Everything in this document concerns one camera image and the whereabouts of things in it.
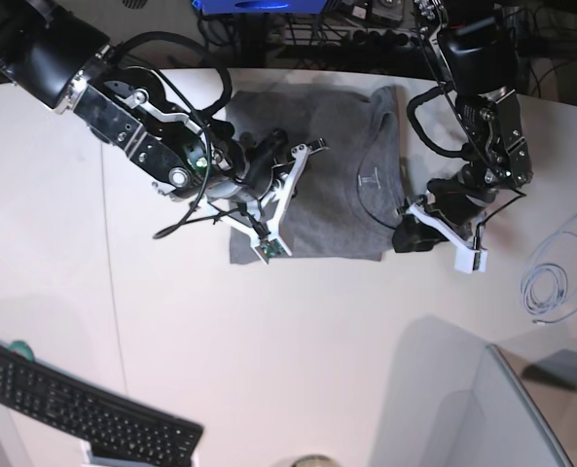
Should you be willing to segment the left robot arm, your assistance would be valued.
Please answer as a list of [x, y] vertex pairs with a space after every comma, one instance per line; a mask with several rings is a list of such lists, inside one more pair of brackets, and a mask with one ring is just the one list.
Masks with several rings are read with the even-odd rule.
[[[519, 193], [532, 178], [514, 43], [492, 1], [416, 1], [414, 21], [436, 85], [409, 101], [408, 121], [429, 150], [464, 164], [448, 178], [429, 180], [425, 195], [405, 203], [393, 249], [430, 251], [446, 241], [445, 229], [476, 246], [487, 223], [484, 213], [498, 193]], [[457, 150], [434, 142], [416, 116], [421, 105], [440, 96], [467, 138]]]

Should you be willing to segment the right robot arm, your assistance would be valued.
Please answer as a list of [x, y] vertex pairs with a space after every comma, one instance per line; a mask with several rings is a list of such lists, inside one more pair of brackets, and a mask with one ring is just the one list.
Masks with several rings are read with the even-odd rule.
[[[153, 41], [201, 55], [218, 73], [219, 98], [199, 109], [152, 65], [126, 55]], [[102, 31], [53, 1], [0, 1], [0, 74], [57, 113], [72, 112], [121, 149], [166, 197], [188, 199], [207, 219], [227, 221], [258, 244], [279, 237], [305, 158], [277, 129], [246, 145], [217, 119], [231, 101], [230, 72], [199, 43], [149, 32], [113, 46]]]

